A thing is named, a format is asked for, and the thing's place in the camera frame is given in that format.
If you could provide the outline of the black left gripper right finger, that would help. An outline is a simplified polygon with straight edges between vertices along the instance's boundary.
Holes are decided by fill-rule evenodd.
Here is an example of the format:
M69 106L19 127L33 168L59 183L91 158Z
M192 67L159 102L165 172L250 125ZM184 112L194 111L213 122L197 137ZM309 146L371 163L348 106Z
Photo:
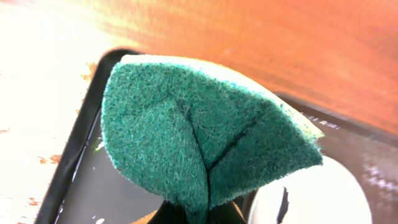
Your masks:
M231 201L212 208L209 212L208 224L247 224L247 221L240 208Z

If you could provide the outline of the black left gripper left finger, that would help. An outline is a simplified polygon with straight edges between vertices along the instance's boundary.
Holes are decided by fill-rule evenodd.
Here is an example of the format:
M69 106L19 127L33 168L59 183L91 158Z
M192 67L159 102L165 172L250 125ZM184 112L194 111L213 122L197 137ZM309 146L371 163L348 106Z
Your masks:
M187 224L185 210L171 202L163 201L149 224Z

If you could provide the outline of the green yellow sponge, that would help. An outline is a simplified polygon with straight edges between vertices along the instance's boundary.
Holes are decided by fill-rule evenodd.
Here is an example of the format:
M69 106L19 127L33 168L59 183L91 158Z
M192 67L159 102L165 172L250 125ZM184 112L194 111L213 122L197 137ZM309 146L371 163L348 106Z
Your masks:
M205 223L212 208L322 164L322 132L261 85L221 65L132 55L108 78L101 131L129 181Z

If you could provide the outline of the light blue plate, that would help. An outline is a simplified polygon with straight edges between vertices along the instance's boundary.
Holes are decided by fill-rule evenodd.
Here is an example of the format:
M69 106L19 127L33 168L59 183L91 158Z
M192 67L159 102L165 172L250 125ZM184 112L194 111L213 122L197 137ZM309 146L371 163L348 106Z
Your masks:
M261 187L248 217L258 224L371 224L371 210L355 179L336 160L298 170Z

